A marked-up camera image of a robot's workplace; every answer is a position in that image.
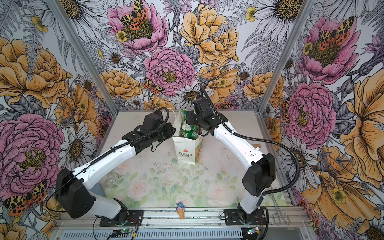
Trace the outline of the green candy packet large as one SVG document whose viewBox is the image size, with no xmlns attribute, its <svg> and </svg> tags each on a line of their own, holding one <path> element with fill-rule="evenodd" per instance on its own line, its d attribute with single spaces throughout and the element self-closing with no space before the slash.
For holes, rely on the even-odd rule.
<svg viewBox="0 0 384 240">
<path fill-rule="evenodd" d="M 186 138 L 190 140 L 197 140 L 201 135 L 201 129 L 197 125 L 191 125 L 187 123 L 187 114 L 190 111 L 180 110 L 182 116 L 182 123 L 179 132 L 179 137 Z"/>
</svg>

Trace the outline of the white paper bag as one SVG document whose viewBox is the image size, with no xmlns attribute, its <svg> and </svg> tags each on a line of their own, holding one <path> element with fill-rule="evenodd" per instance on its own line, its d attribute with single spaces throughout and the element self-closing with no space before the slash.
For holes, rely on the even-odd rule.
<svg viewBox="0 0 384 240">
<path fill-rule="evenodd" d="M 182 116 L 179 110 L 179 112 L 176 114 L 176 119 L 173 124 L 173 127 L 176 129 L 176 132 L 173 136 L 173 141 L 175 145 L 177 159 L 180 163 L 195 165 L 199 160 L 203 145 L 202 128 L 200 128 L 201 135 L 197 140 L 181 138 L 179 137 L 181 123 Z"/>
</svg>

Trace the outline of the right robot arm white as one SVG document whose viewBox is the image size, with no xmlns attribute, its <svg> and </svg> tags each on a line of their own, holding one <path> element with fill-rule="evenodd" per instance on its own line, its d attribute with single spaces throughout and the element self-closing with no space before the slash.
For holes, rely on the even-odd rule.
<svg viewBox="0 0 384 240">
<path fill-rule="evenodd" d="M 242 183 L 244 197 L 238 205 L 238 215 L 243 224 L 250 224 L 256 215 L 261 215 L 263 193 L 276 179 L 276 160 L 272 154 L 263 154 L 245 139 L 238 137 L 236 130 L 222 113 L 215 113 L 206 98 L 193 101 L 195 112 L 187 114 L 187 123 L 202 127 L 220 140 L 247 170 Z"/>
</svg>

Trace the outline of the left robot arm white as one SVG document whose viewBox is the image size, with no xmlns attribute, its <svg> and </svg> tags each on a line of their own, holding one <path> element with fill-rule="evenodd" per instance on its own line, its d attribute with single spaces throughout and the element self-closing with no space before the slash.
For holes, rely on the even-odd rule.
<svg viewBox="0 0 384 240">
<path fill-rule="evenodd" d="M 90 190 L 118 165 L 146 148 L 155 151 L 154 143 L 160 145 L 172 138 L 176 129 L 169 123 L 169 117 L 169 109 L 159 108 L 146 115 L 141 125 L 97 158 L 73 170 L 61 170 L 53 196 L 65 212 L 73 219 L 92 214 L 123 225 L 129 218 L 124 203 L 93 194 Z"/>
</svg>

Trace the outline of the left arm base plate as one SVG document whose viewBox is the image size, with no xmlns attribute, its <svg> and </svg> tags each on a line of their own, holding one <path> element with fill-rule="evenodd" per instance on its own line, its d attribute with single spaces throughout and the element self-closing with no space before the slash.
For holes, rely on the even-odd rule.
<svg viewBox="0 0 384 240">
<path fill-rule="evenodd" d="M 144 210 L 123 210 L 115 218 L 102 217 L 100 227 L 140 227 L 143 221 Z"/>
</svg>

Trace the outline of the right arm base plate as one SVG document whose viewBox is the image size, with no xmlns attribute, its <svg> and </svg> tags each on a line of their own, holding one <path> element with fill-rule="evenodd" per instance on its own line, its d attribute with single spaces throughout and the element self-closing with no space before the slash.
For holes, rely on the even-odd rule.
<svg viewBox="0 0 384 240">
<path fill-rule="evenodd" d="M 266 214 L 262 209 L 256 209 L 251 214 L 240 209 L 225 209 L 224 220 L 227 226 L 265 226 L 267 224 Z"/>
</svg>

